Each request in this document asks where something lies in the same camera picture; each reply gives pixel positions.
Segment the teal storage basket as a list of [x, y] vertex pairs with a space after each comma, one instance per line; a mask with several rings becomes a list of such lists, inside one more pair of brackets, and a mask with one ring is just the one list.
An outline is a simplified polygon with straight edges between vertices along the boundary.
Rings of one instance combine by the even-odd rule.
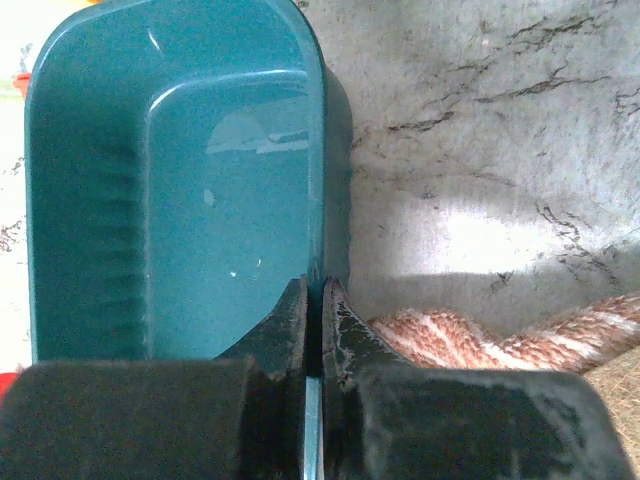
[[352, 110], [293, 1], [105, 1], [25, 109], [34, 361], [293, 361], [323, 477], [325, 281], [349, 278]]

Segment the round wooden board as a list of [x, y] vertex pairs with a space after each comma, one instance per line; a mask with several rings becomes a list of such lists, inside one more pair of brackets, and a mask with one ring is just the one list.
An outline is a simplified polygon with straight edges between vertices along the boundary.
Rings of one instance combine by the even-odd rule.
[[634, 475], [639, 478], [639, 348], [586, 373], [604, 401]]

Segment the red capsule by basket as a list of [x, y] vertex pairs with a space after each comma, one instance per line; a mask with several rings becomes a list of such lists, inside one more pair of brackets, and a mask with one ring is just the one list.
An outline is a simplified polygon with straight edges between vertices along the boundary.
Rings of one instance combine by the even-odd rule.
[[0, 400], [3, 400], [18, 377], [19, 373], [17, 372], [3, 372], [0, 374]]

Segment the red capsule lower right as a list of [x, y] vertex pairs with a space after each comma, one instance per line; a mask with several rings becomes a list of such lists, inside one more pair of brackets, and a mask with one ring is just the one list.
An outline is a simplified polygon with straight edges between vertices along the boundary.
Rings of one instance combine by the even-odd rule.
[[29, 72], [20, 73], [13, 79], [13, 86], [20, 91], [23, 99], [26, 99], [30, 80], [31, 74]]

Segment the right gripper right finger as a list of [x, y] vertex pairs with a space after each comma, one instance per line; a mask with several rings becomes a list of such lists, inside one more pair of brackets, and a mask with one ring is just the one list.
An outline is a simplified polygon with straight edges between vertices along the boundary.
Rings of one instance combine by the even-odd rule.
[[635, 347], [635, 298], [510, 337], [449, 310], [371, 320], [329, 278], [323, 306], [328, 479], [631, 479], [588, 375]]

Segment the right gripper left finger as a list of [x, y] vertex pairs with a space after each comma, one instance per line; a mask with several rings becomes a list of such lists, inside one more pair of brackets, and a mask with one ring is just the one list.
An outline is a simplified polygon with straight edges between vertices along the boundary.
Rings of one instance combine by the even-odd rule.
[[308, 288], [208, 360], [49, 361], [1, 406], [5, 479], [299, 479]]

